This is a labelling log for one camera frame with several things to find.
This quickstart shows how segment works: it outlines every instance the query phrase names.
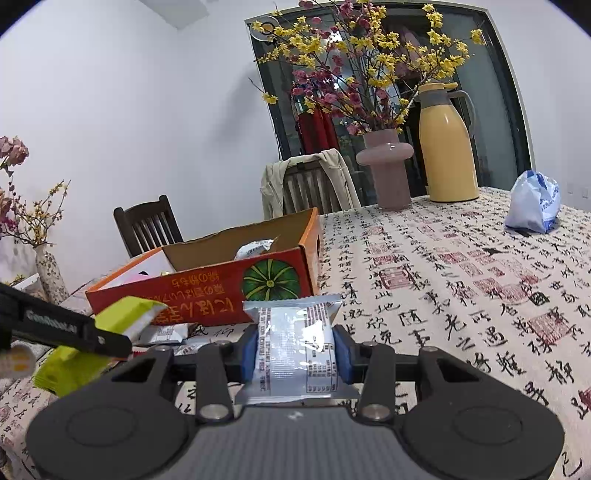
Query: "chair back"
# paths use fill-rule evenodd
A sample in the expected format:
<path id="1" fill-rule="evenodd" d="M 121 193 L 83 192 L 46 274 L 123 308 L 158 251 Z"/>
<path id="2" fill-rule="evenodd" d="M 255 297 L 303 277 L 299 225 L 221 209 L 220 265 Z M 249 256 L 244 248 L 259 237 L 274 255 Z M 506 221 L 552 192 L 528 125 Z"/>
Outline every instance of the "chair back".
<path id="1" fill-rule="evenodd" d="M 286 169 L 283 177 L 283 213 L 316 207 L 321 215 L 342 210 L 335 188 L 319 160 L 298 163 Z"/>
<path id="2" fill-rule="evenodd" d="M 166 195 L 127 210 L 117 207 L 113 216 L 130 257 L 183 241 Z"/>

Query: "tablecloth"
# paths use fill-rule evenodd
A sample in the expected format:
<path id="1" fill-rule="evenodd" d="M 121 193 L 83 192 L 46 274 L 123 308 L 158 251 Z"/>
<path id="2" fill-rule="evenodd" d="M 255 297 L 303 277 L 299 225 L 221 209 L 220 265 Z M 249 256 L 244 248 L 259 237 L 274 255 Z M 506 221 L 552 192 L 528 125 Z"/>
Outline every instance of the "tablecloth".
<path id="1" fill-rule="evenodd" d="M 552 479 L 591 472 L 591 214 L 563 207 L 548 235 L 504 228 L 508 192 L 426 197 L 324 217 L 321 288 L 343 293 L 355 341 L 431 345 L 554 411 L 566 432 Z M 413 384 L 397 386 L 403 413 Z"/>

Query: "screw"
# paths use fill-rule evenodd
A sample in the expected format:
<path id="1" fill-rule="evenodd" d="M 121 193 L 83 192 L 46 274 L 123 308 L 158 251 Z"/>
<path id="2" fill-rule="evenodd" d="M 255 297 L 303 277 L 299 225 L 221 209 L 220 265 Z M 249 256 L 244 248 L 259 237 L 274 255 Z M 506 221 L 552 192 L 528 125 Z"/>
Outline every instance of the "screw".
<path id="1" fill-rule="evenodd" d="M 228 408 L 221 403 L 210 403 L 199 410 L 199 414 L 207 420 L 221 420 L 228 415 L 228 412 Z"/>
<path id="2" fill-rule="evenodd" d="M 386 405 L 372 403 L 361 409 L 361 415 L 370 420 L 380 421 L 390 416 L 390 409 Z"/>

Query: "orange cardboard box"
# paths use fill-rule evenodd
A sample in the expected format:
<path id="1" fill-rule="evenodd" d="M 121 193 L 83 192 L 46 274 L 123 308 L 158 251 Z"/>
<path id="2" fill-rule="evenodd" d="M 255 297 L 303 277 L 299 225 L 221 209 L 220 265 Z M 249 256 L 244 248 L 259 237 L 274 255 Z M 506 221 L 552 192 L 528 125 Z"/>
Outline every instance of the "orange cardboard box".
<path id="1" fill-rule="evenodd" d="M 234 260 L 240 247 L 265 239 L 275 239 L 268 253 Z M 230 228 L 139 255 L 91 286 L 86 297 L 94 313 L 126 296 L 161 301 L 168 308 L 156 317 L 156 325 L 250 322 L 242 311 L 246 299 L 292 299 L 319 293 L 320 240 L 316 208 Z M 150 278 L 137 281 L 141 273 Z"/>

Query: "beige jacket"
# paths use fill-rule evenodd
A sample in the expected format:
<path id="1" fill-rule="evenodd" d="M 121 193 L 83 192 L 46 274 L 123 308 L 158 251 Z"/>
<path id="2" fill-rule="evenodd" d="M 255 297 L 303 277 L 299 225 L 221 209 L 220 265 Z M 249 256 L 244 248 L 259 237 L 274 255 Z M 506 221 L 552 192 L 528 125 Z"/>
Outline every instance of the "beige jacket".
<path id="1" fill-rule="evenodd" d="M 343 210 L 361 207 L 347 164 L 340 152 L 331 148 L 312 155 L 291 157 L 265 167 L 261 181 L 262 208 L 265 220 L 283 216 L 283 177 L 287 167 L 314 160 L 320 161 L 322 169 L 335 189 L 340 207 Z"/>

